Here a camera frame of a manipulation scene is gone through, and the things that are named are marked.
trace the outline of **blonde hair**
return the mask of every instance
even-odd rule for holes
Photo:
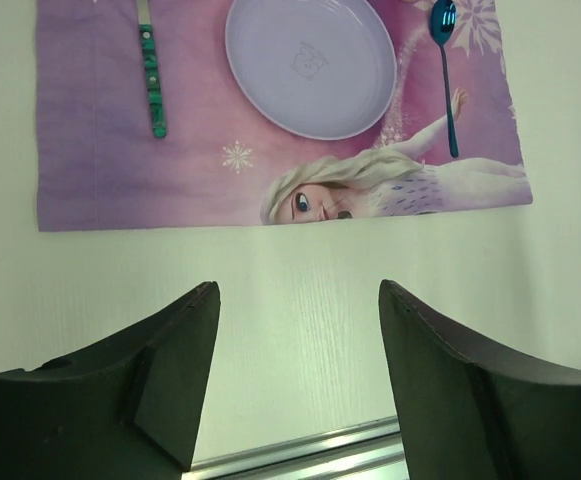
[[[261,202],[261,223],[277,223],[281,202],[299,185],[337,183],[367,190],[422,168],[421,164],[398,152],[393,145],[364,150],[345,160],[330,155],[316,162],[304,163],[284,173],[270,185]]]

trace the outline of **plate rim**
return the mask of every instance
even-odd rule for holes
[[[388,108],[390,108],[390,104],[392,103],[392,99],[394,98],[394,94],[395,94],[395,90],[396,90],[397,74],[398,74],[397,55],[396,55],[396,52],[394,50],[394,43],[392,41],[392,37],[390,36],[390,32],[388,32],[388,29],[387,29],[385,23],[383,22],[383,20],[381,19],[381,17],[377,13],[377,11],[374,9],[374,7],[370,4],[370,2],[368,2],[368,0],[357,0],[357,1],[361,1],[362,3],[365,3],[365,5],[370,9],[371,14],[378,20],[379,25],[381,25],[382,34],[388,40],[388,45],[390,46],[390,53],[391,53],[390,58],[392,60],[392,66],[393,66],[392,71],[393,71],[394,81],[392,82],[392,87],[390,88],[390,95],[388,96],[388,101],[386,102],[386,105],[384,107],[382,107],[380,114],[377,116],[377,118],[375,118],[372,121],[372,123],[370,123],[368,126],[363,127],[361,129],[353,132],[353,133],[348,133],[348,134],[344,134],[344,135],[337,135],[337,136],[310,135],[308,133],[300,132],[300,131],[297,131],[293,128],[289,128],[286,125],[283,125],[278,120],[275,120],[274,118],[272,118],[272,116],[270,114],[266,113],[264,111],[264,109],[251,97],[251,95],[244,88],[243,84],[241,83],[241,80],[239,79],[238,75],[235,72],[235,66],[234,66],[234,63],[232,60],[232,56],[230,55],[230,48],[228,46],[228,31],[229,31],[230,25],[232,23],[231,20],[233,18],[233,14],[234,14],[234,11],[236,9],[236,5],[240,4],[240,3],[248,2],[248,1],[252,1],[252,0],[233,0],[232,5],[230,5],[230,10],[228,11],[228,16],[226,17],[226,24],[224,27],[223,43],[224,43],[224,49],[226,52],[226,57],[228,58],[228,64],[230,65],[230,71],[232,72],[232,78],[234,78],[234,80],[237,82],[237,85],[239,86],[239,90],[241,90],[241,92],[243,93],[243,95],[245,95],[245,97],[248,99],[250,104],[261,115],[263,115],[266,119],[268,119],[270,122],[275,124],[277,127],[281,128],[287,132],[290,132],[294,135],[298,135],[300,137],[308,138],[311,140],[322,140],[322,141],[336,141],[336,140],[345,140],[348,138],[354,138],[357,135],[361,135],[362,133],[371,129],[373,126],[375,126],[377,124],[377,122],[379,120],[381,120],[383,118],[383,116],[388,111]]]

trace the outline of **plate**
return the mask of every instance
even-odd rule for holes
[[[366,0],[235,0],[226,52],[239,87],[264,116],[319,140],[373,126],[397,75],[390,35]]]

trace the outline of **character's eye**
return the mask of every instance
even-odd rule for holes
[[[306,197],[303,193],[299,192],[294,197],[294,203],[297,206],[297,210],[300,212],[307,212],[310,210],[310,203],[308,203],[308,197]]]

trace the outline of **utensil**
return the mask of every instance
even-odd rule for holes
[[[152,133],[156,138],[163,138],[167,133],[166,115],[163,107],[163,97],[161,95],[161,80],[159,78],[154,32],[150,19],[149,0],[137,0],[137,9],[139,12],[139,38],[141,41],[141,54],[143,56],[143,67],[148,90]]]
[[[448,60],[444,45],[450,39],[454,25],[457,20],[457,8],[452,0],[437,0],[430,13],[430,35],[434,42],[441,49],[441,61],[443,63],[443,81],[446,87],[446,114],[448,116],[448,142],[450,144],[450,155],[454,158],[459,156],[457,146],[457,136],[454,130],[454,119],[452,115],[452,101],[450,98],[450,82],[448,80]]]
[[[225,36],[245,96],[292,133],[353,137],[390,105],[394,47],[366,0],[235,0]]]

